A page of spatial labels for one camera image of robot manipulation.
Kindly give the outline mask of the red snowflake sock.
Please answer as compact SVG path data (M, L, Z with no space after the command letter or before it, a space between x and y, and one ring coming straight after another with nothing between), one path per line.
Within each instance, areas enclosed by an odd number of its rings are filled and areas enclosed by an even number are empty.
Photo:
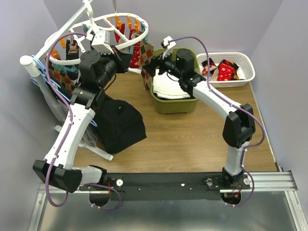
M133 47L131 48L133 58L132 58L130 65L129 65L130 68L139 68L140 67L140 65L139 65L140 51L141 51L140 46L141 46L141 43L138 42L138 43L135 43L133 45Z

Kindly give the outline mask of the red santa sock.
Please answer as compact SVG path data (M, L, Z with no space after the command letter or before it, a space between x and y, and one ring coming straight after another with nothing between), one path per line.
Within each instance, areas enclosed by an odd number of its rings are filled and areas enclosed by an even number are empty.
M213 62L213 60L211 58L209 58L209 63L210 65L208 65L207 60L203 61L201 63L203 70L202 70L202 75L203 76L207 76L208 75L208 71L210 71L210 74L213 74L217 68L217 66L215 65L215 63Z

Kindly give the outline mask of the white round sock hanger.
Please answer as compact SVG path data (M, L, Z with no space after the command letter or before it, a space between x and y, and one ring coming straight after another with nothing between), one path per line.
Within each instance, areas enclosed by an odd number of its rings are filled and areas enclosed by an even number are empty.
M65 37L73 36L82 52L85 52L82 41L85 39L91 41L94 49L98 53L104 55L119 54L121 50L133 47L134 44L147 37L149 32L148 23L137 15L132 13L112 13L94 18L91 6L92 1L84 0L82 3L83 6L65 23L65 25L45 41L44 48L47 49L46 62L52 62L58 65L80 64L80 59L63 61L51 58L52 50L56 44ZM115 22L118 23L118 18L124 16L135 19L135 27L136 30L140 32L140 35L134 39L128 39L109 21L110 18L114 18ZM106 35L109 32L118 34L120 38L122 38L123 43L112 48L106 39Z

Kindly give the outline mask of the red patterned sock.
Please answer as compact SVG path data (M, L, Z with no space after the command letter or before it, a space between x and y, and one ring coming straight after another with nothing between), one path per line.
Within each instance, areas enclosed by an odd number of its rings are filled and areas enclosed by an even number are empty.
M218 65L218 81L231 81L232 70L228 60L222 60Z

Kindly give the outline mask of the red sock with grey toe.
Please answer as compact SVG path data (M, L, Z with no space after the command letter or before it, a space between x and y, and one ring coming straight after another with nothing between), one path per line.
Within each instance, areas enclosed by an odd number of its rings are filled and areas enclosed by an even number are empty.
M219 71L216 69L214 71L211 71L210 73L211 73L210 81L217 81L218 80Z

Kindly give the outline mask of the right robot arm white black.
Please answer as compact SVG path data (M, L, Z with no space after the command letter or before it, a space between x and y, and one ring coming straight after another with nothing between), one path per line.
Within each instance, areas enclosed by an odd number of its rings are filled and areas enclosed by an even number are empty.
M143 69L151 76L164 73L178 79L180 88L190 96L210 106L225 121L223 139L227 144L227 161L222 169L220 184L231 189L239 184L244 174L243 155L256 131L253 109L230 100L199 74L194 67L195 58L188 49L179 49L176 58L163 54L153 56Z

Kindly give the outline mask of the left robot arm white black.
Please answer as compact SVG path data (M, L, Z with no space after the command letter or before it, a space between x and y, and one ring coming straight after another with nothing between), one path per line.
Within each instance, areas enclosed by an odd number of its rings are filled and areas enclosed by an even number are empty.
M33 170L45 183L46 190L53 186L73 193L81 185L91 185L96 190L106 186L107 171L104 168L75 168L74 159L88 125L103 104L104 87L115 74L128 70L132 57L119 51L100 54L95 50L81 55L81 77L72 93L63 127L44 160L36 160L33 164Z

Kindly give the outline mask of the white folded cloth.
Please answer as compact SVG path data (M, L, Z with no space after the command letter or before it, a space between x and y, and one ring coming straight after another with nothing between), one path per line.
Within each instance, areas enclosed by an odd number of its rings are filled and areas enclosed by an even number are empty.
M158 73L159 69L156 69L152 84L153 93L155 93L157 97L169 100L190 98L190 95L180 88L178 78L167 72L162 75Z

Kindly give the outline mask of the green plastic bin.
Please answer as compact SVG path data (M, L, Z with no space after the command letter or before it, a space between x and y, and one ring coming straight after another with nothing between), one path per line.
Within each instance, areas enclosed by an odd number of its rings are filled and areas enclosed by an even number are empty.
M158 56L162 60L163 50L158 49L154 51L154 56ZM178 78L178 83L184 80L186 77L191 77L196 74L197 62L195 53L187 48L175 48L174 51L165 59L172 59L176 62L176 67L180 70L180 76L175 76ZM190 96L186 99L164 99L159 98L155 93L153 93L153 86L150 88L150 93L154 99L154 105L158 113L160 114L185 114L192 112L197 103L198 99Z

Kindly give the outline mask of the black garment pile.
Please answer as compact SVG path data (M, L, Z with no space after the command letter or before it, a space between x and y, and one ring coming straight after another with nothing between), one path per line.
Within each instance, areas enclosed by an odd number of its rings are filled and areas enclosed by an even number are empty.
M141 113L123 100L106 96L94 121L99 139L109 154L117 154L147 138Z

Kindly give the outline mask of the white perforated basket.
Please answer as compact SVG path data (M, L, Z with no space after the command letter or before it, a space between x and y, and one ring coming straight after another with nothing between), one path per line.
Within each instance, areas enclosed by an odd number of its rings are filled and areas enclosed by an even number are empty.
M238 69L238 75L242 80L238 81L210 81L210 84L214 88L229 88L229 87L241 87L248 83L249 81L253 80L255 77L255 70L254 67L250 61L250 59L243 53L239 52L213 52L209 54L209 57L207 57L206 53L201 53L196 56L198 66L200 69L200 73L202 74L203 67L201 63L205 60L207 60L208 65L209 63L209 58L213 60L215 65L217 66L218 70L218 65L222 60L228 60L231 62L235 62L236 64L239 65ZM208 71L208 75L204 77L211 77L210 71Z

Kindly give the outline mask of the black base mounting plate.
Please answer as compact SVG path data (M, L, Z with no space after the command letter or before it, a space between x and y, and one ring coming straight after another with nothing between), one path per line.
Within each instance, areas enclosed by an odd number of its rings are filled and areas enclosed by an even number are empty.
M221 172L109 173L123 201L220 200L221 194L248 190L247 176L228 182Z

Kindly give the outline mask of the aluminium frame rail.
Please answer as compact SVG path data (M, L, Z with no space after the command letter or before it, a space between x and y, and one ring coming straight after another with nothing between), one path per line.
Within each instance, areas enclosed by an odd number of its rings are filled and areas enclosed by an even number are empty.
M55 208L40 185L31 231L305 231L291 172L253 172L248 190L220 200L123 201L120 193L83 186Z

